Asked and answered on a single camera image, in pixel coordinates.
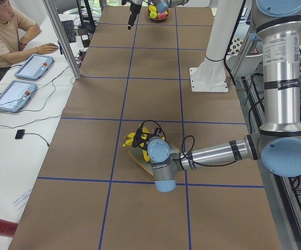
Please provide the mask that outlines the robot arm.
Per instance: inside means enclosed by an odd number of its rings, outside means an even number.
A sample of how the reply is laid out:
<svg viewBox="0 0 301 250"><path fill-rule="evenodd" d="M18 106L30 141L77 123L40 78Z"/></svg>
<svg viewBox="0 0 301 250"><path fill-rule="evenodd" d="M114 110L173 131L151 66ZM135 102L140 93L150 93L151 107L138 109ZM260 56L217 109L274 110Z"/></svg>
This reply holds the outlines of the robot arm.
<svg viewBox="0 0 301 250"><path fill-rule="evenodd" d="M189 0L158 0L158 1L151 1L157 10L159 10L161 13L167 11L171 7L176 7L179 5L185 5L189 2ZM122 0L121 4L126 5L127 3L130 3L129 10L131 11L131 14L129 16L128 20L128 30L130 30L134 23L140 14L141 7L142 7L142 0Z"/></svg>
<svg viewBox="0 0 301 250"><path fill-rule="evenodd" d="M241 140L183 151L167 141L162 128L139 127L125 137L130 156L154 177L156 189L169 192L179 171L223 167L260 159L273 174L301 175L299 33L301 1L253 1L252 36L262 42L264 123Z"/></svg>

